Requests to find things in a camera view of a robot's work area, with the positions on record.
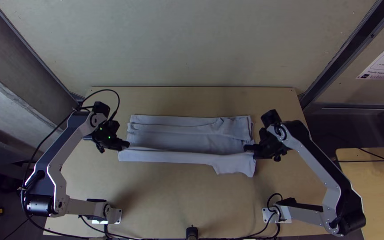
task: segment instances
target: white cloth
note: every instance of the white cloth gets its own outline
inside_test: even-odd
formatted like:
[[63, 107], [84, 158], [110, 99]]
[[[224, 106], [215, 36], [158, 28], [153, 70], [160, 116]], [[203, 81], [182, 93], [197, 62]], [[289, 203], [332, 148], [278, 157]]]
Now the white cloth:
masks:
[[130, 147], [119, 152], [119, 161], [207, 164], [217, 174], [254, 175], [256, 161], [243, 150], [254, 143], [250, 116], [132, 115], [127, 133]]

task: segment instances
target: floor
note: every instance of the floor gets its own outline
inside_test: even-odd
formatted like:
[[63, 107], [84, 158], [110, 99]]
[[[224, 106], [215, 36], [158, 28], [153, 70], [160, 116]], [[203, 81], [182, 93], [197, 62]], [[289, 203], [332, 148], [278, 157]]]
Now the floor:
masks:
[[[306, 116], [313, 140], [330, 157], [335, 158], [338, 148], [353, 147], [384, 147], [384, 120], [377, 115], [309, 115]], [[18, 183], [13, 180], [1, 180], [0, 177], [0, 206], [5, 214], [0, 217], [0, 240], [24, 221], [24, 215], [19, 206], [19, 197], [14, 192]], [[43, 225], [45, 218], [36, 217]], [[29, 222], [23, 225], [7, 240], [70, 240], [61, 236], [43, 236], [42, 232]], [[337, 240], [332, 235], [280, 237], [282, 240]], [[363, 240], [361, 231], [355, 231], [343, 239]]]

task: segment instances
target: beige wall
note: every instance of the beige wall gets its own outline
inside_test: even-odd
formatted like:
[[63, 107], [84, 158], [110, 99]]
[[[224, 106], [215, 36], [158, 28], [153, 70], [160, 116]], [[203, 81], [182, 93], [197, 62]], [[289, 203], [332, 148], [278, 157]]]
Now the beige wall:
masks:
[[288, 86], [321, 73], [375, 0], [5, 1], [66, 87]]
[[317, 102], [384, 104], [384, 80], [355, 79], [384, 50], [384, 28]]

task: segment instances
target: wooden table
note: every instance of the wooden table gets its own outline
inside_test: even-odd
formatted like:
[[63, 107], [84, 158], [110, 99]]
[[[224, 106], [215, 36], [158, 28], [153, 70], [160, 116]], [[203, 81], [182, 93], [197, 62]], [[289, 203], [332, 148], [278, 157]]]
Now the wooden table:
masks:
[[[384, 148], [365, 148], [384, 157]], [[380, 160], [357, 148], [338, 149], [339, 161]], [[361, 195], [367, 225], [362, 228], [366, 240], [384, 239], [384, 162], [340, 163], [353, 188]]]
[[[94, 87], [89, 94], [102, 87]], [[263, 126], [260, 116], [276, 109], [283, 120], [305, 122], [292, 88], [180, 88], [110, 87], [121, 97], [115, 120], [126, 138], [132, 114], [166, 116], [240, 116], [251, 115], [254, 136]], [[116, 108], [116, 96], [102, 92], [94, 101]], [[95, 145], [82, 141], [75, 148], [62, 173], [71, 198], [106, 199], [123, 209], [121, 224], [110, 225], [113, 233], [143, 238], [184, 238], [185, 229], [197, 226], [200, 237], [241, 237], [264, 227], [262, 208], [274, 192], [298, 202], [321, 204], [325, 188], [300, 156], [291, 151], [277, 163], [257, 161], [253, 178], [243, 174], [216, 175], [211, 166], [119, 162], [117, 152], [100, 154]], [[101, 236], [77, 219], [77, 216], [48, 218], [46, 228], [79, 236]], [[261, 236], [272, 236], [270, 224]], [[325, 234], [319, 226], [293, 221], [282, 224], [280, 236]]]

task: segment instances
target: folded shirt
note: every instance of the folded shirt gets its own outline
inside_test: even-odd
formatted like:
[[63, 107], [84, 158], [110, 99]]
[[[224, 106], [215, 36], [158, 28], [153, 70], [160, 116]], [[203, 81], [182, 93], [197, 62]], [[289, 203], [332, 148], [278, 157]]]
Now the folded shirt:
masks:
[[243, 150], [254, 144], [250, 116], [132, 115], [127, 133], [130, 147], [119, 152], [119, 161], [207, 164], [217, 174], [254, 174], [252, 153]]

